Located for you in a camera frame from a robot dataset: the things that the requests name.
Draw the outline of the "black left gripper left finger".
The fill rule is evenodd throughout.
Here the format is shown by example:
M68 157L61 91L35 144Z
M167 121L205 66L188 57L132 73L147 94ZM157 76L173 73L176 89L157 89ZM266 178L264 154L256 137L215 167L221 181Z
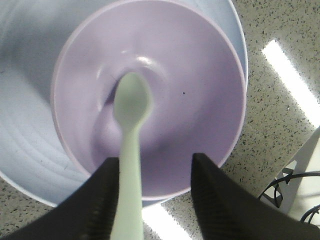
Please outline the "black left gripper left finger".
M118 204L118 158L107 158L66 200L4 240L109 240Z

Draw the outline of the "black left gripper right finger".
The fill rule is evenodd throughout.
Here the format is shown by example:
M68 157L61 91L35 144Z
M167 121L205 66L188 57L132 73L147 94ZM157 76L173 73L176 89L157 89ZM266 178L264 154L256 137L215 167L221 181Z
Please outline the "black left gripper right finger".
M192 155L191 197L205 240L318 240L320 229L252 196L204 153Z

